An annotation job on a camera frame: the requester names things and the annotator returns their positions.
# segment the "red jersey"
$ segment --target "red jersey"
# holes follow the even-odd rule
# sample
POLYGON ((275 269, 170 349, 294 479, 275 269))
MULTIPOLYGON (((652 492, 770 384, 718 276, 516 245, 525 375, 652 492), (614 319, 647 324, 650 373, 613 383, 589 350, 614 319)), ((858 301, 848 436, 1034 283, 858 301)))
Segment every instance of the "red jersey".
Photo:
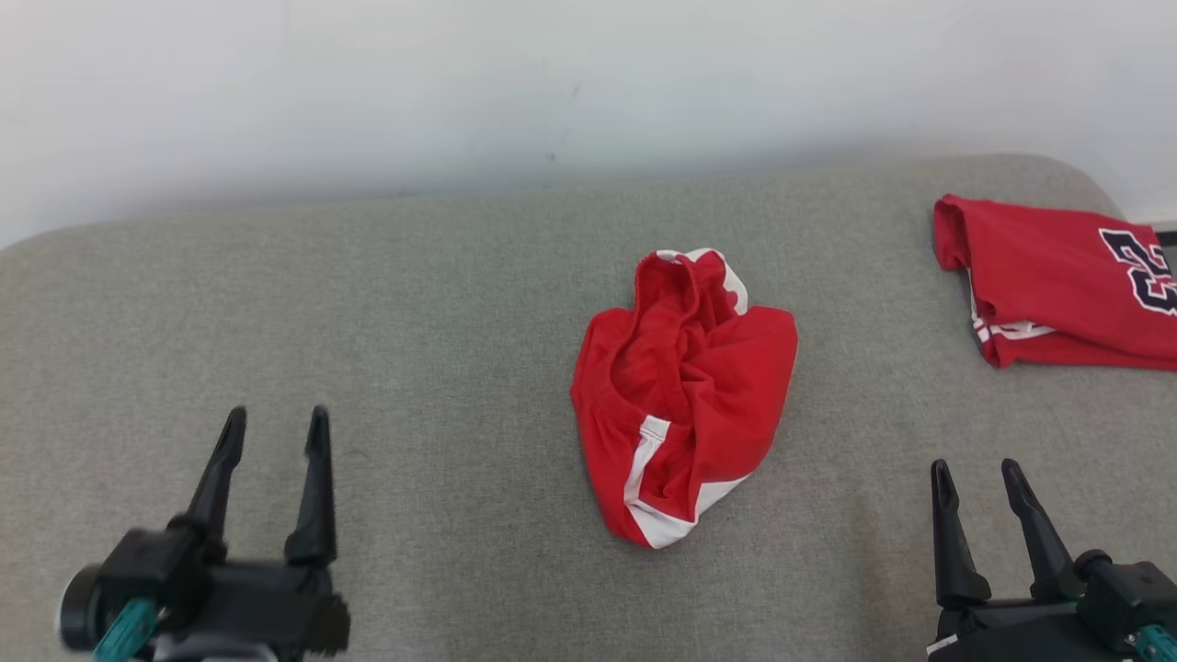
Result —
POLYGON ((1177 370, 1177 283, 1151 227, 945 196, 936 256, 966 270, 985 360, 1177 370))

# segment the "clothing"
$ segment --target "clothing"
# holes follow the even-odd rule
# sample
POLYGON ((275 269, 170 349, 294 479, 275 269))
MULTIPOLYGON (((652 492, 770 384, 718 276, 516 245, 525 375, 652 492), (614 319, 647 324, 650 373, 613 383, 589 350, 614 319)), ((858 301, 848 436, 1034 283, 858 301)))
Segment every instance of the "clothing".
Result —
POLYGON ((792 315, 749 307, 718 251, 643 259, 634 310, 592 319, 572 384, 609 529, 652 548, 685 536, 769 452, 796 356, 792 315))
POLYGON ((945 196, 936 256, 966 270, 985 360, 1177 370, 1177 284, 1151 227, 945 196))

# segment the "crumpled red shorts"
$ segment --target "crumpled red shorts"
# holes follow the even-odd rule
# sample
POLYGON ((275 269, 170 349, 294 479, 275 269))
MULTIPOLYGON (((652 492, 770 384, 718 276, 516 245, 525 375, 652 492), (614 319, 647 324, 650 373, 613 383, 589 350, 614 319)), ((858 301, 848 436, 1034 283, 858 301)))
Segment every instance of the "crumpled red shorts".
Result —
POLYGON ((793 316, 749 307, 718 251, 643 259, 633 310, 592 319, 572 383, 609 529, 654 549, 690 532, 769 452, 796 357, 793 316))

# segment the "gray couch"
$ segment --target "gray couch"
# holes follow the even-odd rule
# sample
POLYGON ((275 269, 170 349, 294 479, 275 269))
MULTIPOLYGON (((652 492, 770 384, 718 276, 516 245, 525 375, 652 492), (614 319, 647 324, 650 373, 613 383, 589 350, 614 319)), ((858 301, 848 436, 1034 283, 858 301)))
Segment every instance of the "gray couch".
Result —
POLYGON ((73 658, 53 631, 66 581, 186 505, 241 403, 237 557, 280 556, 311 409, 331 410, 347 660, 919 660, 937 457, 998 596, 1031 578, 1008 456, 1072 554, 1177 571, 1177 376, 986 365, 932 254, 946 192, 1118 214, 1066 165, 993 155, 257 208, 7 249, 0 656, 73 658), (601 523, 568 386, 637 262, 700 246, 796 315, 800 353, 759 471, 650 551, 601 523))

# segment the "navy number print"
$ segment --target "navy number print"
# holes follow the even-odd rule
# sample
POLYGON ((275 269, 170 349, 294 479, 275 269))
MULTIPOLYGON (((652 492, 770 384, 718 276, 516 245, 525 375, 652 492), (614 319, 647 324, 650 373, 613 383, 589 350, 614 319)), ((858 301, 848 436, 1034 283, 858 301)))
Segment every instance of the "navy number print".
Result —
POLYGON ((1177 283, 1161 246, 1145 247, 1123 230, 1100 230, 1099 236, 1116 260, 1129 265, 1136 300, 1148 310, 1177 316, 1177 283))

